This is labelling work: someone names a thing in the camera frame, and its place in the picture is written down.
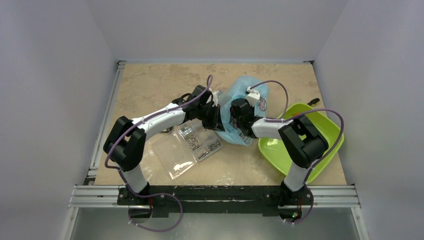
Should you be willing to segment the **light blue plastic bag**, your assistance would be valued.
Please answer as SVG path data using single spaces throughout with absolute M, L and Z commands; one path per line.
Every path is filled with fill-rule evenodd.
M 256 138 L 253 124 L 266 116 L 270 89 L 259 79 L 244 75 L 218 96 L 224 130 L 217 134 L 224 141 L 249 146 Z

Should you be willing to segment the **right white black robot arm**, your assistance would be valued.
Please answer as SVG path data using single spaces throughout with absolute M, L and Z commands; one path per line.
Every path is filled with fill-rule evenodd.
M 305 115 L 298 114 L 292 119 L 267 119 L 255 115 L 254 107 L 244 98 L 231 102 L 230 115 L 245 136 L 283 142 L 292 164 L 283 181 L 285 187 L 281 189 L 280 196 L 288 204 L 298 200 L 312 163 L 329 148 L 324 136 Z

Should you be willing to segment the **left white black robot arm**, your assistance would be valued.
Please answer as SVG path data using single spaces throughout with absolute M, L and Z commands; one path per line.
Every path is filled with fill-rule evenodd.
M 138 205 L 149 199 L 149 183 L 140 167 L 146 142 L 162 131 L 199 120 L 205 129 L 224 130 L 216 92 L 197 85 L 168 105 L 148 115 L 129 119 L 119 117 L 103 145 L 105 167 L 115 169 L 130 189 L 129 197 Z

